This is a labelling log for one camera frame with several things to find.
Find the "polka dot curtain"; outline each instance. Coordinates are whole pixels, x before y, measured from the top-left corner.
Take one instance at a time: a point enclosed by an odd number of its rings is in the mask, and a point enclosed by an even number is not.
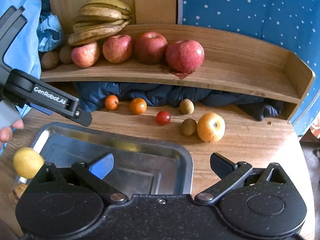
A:
[[[252,36],[293,51],[316,80],[291,122],[304,134],[320,110],[320,0],[179,0],[178,23]]]

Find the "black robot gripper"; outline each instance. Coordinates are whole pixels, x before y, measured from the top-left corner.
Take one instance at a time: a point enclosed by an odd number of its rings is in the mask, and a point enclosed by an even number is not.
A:
[[[221,181],[197,194],[128,197],[81,162],[46,163],[16,207],[21,240],[302,239],[307,207],[278,163],[210,159]]]

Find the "small orange fruit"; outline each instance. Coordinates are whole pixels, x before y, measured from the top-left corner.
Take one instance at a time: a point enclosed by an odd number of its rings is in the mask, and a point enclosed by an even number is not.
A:
[[[107,96],[106,100],[104,100],[104,105],[108,110],[117,109],[118,104],[119,104],[119,99],[114,95]]]
[[[147,103],[142,98],[135,98],[130,103],[130,110],[134,114],[142,114],[147,109]]]

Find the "metal tray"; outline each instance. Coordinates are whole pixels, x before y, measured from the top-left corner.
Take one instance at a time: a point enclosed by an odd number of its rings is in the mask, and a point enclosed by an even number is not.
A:
[[[30,147],[58,168],[112,153],[114,168],[103,180],[129,198],[132,194],[191,192],[192,158],[175,143],[53,122],[40,130]],[[17,182],[28,183],[23,177]]]

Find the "human hand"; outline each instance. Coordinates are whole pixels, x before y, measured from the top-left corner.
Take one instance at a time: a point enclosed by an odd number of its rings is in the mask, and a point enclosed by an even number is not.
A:
[[[23,129],[23,121],[20,119],[12,125],[12,128]],[[10,141],[12,137],[12,130],[10,127],[4,127],[0,130],[0,150],[2,148],[2,143]]]

